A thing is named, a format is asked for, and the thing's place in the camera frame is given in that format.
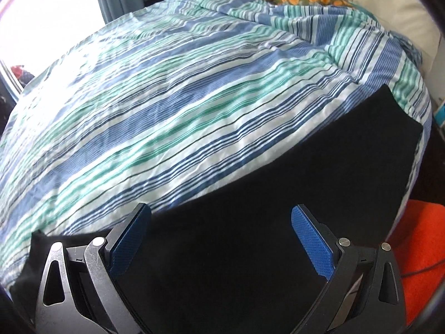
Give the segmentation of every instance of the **wire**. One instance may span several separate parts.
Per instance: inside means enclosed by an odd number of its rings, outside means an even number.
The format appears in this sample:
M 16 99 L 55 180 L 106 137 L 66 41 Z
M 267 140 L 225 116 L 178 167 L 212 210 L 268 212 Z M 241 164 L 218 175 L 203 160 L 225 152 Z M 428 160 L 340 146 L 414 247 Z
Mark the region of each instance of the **wire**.
M 426 271 L 435 269 L 436 267 L 438 267 L 438 266 L 440 266 L 440 265 L 442 265 L 442 264 L 445 264 L 445 259 L 443 259 L 442 261 L 439 261 L 439 262 L 435 263 L 434 265 L 427 266 L 427 267 L 425 267 L 424 269 L 421 269 L 421 270 L 419 270 L 419 271 L 407 272 L 406 274 L 401 275 L 401 277 L 402 277 L 402 278 L 405 278 L 405 277 L 409 277 L 409 276 L 414 276 L 414 275 L 422 274 L 422 273 L 424 273 L 424 272 L 426 272 Z

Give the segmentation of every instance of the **bed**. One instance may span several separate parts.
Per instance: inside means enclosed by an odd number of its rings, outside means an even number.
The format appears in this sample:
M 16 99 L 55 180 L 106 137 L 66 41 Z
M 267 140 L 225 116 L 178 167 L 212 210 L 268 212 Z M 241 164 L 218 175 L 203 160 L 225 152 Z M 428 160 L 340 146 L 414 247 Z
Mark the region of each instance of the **bed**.
M 0 142 L 2 285 L 21 272 L 32 232 L 94 232 L 138 202 L 160 212 L 205 195 L 382 84 L 424 127 L 402 213 L 429 137 L 422 73 L 434 43 L 417 41 L 422 64 L 360 3 L 165 0 L 74 46 L 25 88 Z

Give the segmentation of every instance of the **silver rivet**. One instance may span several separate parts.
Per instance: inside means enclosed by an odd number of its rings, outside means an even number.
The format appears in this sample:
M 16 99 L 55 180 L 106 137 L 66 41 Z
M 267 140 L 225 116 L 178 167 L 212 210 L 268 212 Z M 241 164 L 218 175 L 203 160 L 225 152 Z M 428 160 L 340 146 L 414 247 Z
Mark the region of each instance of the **silver rivet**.
M 61 248 L 63 247 L 61 242 L 55 242 L 52 246 L 51 246 L 51 251 L 59 251 Z
M 351 244 L 351 241 L 349 241 L 346 237 L 342 237 L 340 240 L 338 240 L 338 243 L 340 246 L 348 247 Z
M 105 242 L 105 239 L 103 237 L 96 237 L 93 239 L 93 245 L 94 246 L 102 246 Z
M 384 249 L 385 251 L 391 251 L 391 245 L 387 242 L 384 242 L 382 243 L 382 249 Z

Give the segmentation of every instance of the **blue gripper pad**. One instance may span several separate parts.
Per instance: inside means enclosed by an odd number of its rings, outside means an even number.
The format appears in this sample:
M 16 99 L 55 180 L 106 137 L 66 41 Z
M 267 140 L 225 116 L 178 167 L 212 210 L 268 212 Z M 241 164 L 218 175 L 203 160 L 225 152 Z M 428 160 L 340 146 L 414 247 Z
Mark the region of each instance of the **blue gripper pad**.
M 151 209 L 148 205 L 145 205 L 127 226 L 126 230 L 110 251 L 108 274 L 112 279 L 116 279 L 119 275 L 127 271 L 139 246 L 141 246 L 150 222 Z
M 334 255 L 326 241 L 299 206 L 295 206 L 292 209 L 291 224 L 311 259 L 315 271 L 329 281 L 335 270 Z

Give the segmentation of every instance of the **striped blanket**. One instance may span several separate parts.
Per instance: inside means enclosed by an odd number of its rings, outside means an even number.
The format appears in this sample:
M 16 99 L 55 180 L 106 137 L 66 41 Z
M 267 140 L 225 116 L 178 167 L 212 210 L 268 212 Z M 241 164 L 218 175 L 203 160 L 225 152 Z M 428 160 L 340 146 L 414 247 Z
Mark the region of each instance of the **striped blanket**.
M 424 125 L 412 45 L 367 14 L 264 0 L 166 0 L 108 24 L 24 90 L 0 143 L 0 281 L 31 232 L 111 227 L 273 161 L 382 84 Z

